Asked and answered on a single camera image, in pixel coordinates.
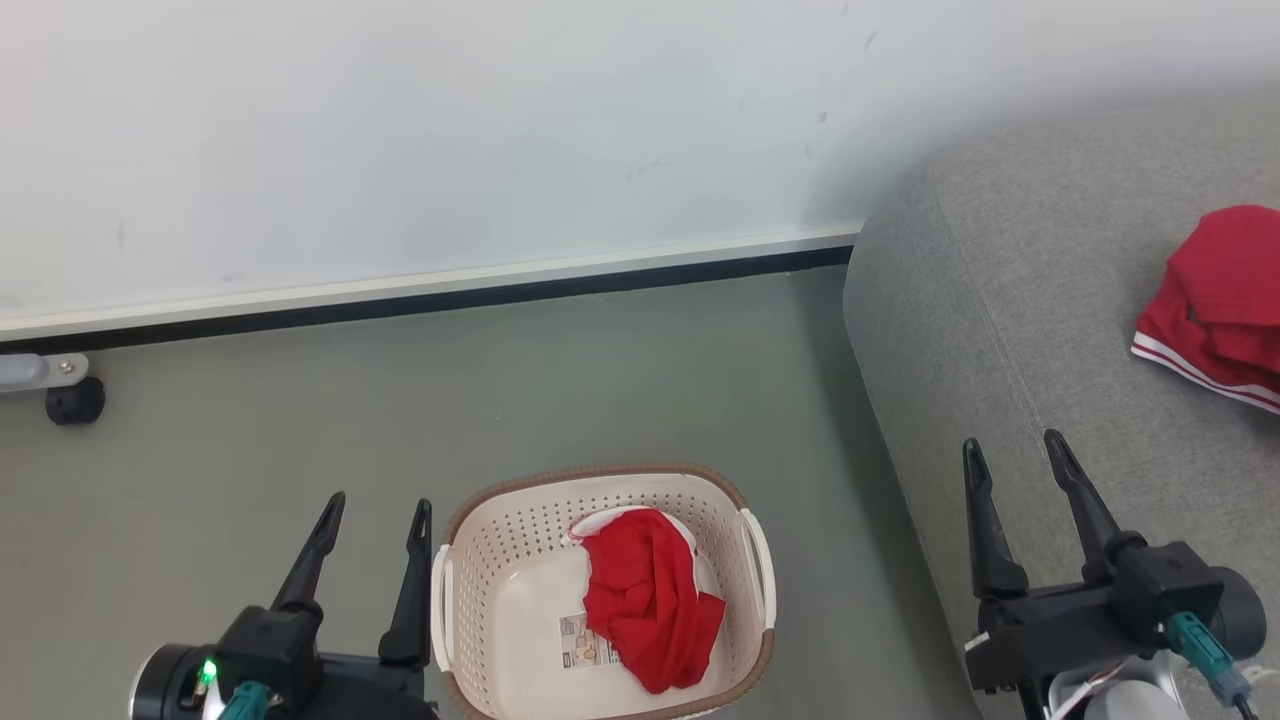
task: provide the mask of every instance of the gray fabric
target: gray fabric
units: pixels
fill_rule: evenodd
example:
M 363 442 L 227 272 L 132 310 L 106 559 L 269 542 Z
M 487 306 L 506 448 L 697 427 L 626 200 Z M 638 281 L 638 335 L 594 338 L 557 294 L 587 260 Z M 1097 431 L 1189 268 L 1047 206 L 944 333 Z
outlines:
M 1169 255 L 1202 214 L 1243 202 L 1280 206 L 1280 102 L 978 138 L 932 156 L 868 222 L 846 327 L 957 646 L 977 611 L 966 437 L 1032 583 L 1079 579 L 1050 427 L 1123 528 L 1235 568 L 1280 619 L 1280 418 L 1128 351 Z M 1280 641 L 1248 664 L 1280 669 Z M 1280 710 L 1280 676 L 1257 691 Z M 1192 717 L 1231 716 L 1194 678 L 1184 694 Z M 1020 717 L 1011 694 L 979 705 Z

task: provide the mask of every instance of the baseboard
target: baseboard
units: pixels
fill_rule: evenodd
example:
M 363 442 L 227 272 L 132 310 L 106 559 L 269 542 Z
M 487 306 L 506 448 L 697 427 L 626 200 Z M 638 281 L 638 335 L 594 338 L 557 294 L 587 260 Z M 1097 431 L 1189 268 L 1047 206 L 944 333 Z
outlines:
M 860 227 L 0 320 L 0 352 L 86 352 L 846 263 Z

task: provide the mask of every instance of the gray floor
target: gray floor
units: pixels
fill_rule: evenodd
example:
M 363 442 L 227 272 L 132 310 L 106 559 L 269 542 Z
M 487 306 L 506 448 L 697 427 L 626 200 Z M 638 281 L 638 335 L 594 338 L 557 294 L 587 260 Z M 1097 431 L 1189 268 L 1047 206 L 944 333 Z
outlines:
M 573 465 L 690 460 L 777 565 L 777 651 L 723 720 L 972 717 L 840 319 L 841 268 L 165 346 L 96 359 L 97 425 L 0 398 L 0 698 L 122 717 L 160 643 L 270 602 L 348 495 L 323 650 L 372 653 L 412 503 Z M 438 673 L 429 693 L 444 701 Z M 445 717 L 458 714 L 443 703 Z

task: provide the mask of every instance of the black baseboard trim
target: black baseboard trim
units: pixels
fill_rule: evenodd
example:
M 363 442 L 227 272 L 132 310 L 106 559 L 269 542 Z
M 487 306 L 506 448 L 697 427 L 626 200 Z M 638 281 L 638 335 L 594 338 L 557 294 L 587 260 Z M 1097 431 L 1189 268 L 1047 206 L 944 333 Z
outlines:
M 410 297 L 390 297 L 387 300 L 367 300 L 297 310 L 276 310 L 251 315 L 229 315 L 204 320 L 187 320 L 159 325 L 140 325 L 91 333 L 15 340 L 0 342 L 0 354 L 36 352 L 54 355 L 59 352 L 92 352 L 111 347 L 175 342 L 201 337 L 252 333 L 297 328 L 303 325 L 324 325 L 329 323 L 349 323 L 372 318 L 392 318 L 396 315 L 416 315 L 420 313 L 439 313 L 462 307 L 485 305 L 508 305 L 572 295 L 595 295 L 600 292 L 621 292 L 649 287 L 722 281 L 808 270 L 826 265 L 849 263 L 852 246 L 806 250 L 763 258 L 741 258 L 737 260 L 717 260 L 692 265 L 631 270 L 607 275 L 589 275 L 559 281 L 543 281 L 524 284 L 462 290 L 434 295 L 415 295 Z

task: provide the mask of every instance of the basket handle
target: basket handle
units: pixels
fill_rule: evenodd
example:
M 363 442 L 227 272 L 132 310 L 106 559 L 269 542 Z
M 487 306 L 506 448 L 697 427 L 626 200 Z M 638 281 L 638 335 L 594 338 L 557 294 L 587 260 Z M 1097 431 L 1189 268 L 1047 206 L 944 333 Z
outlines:
M 453 665 L 453 561 L 448 543 L 431 561 L 431 655 L 440 673 Z
M 755 577 L 759 582 L 756 587 L 764 594 L 764 629 L 769 630 L 773 629 L 773 623 L 778 619 L 778 585 L 773 578 L 773 556 L 769 555 L 769 542 L 764 539 L 764 530 L 760 528 L 760 521 L 746 507 L 741 510 L 741 514 L 742 520 L 746 521 L 746 530 L 751 538 L 751 544 L 755 546 L 755 552 L 750 555 L 750 561 L 755 565 Z

